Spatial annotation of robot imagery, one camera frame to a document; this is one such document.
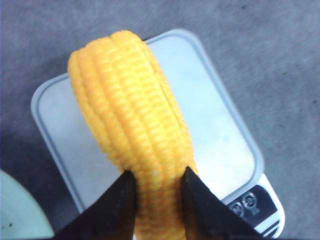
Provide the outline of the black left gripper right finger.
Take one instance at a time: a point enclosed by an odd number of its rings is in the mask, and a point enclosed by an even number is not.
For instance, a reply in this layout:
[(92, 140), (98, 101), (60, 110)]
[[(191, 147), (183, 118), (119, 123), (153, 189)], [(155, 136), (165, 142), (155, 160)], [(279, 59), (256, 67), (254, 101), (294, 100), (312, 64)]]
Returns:
[(261, 240), (262, 235), (220, 201), (190, 167), (181, 178), (187, 240)]

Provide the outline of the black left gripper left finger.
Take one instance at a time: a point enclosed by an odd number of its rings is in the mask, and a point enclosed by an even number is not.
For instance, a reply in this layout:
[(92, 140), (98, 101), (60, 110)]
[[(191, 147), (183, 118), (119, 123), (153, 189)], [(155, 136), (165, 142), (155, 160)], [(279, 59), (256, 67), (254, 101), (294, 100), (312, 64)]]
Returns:
[(137, 213), (136, 181), (130, 171), (88, 209), (54, 234), (54, 240), (132, 240)]

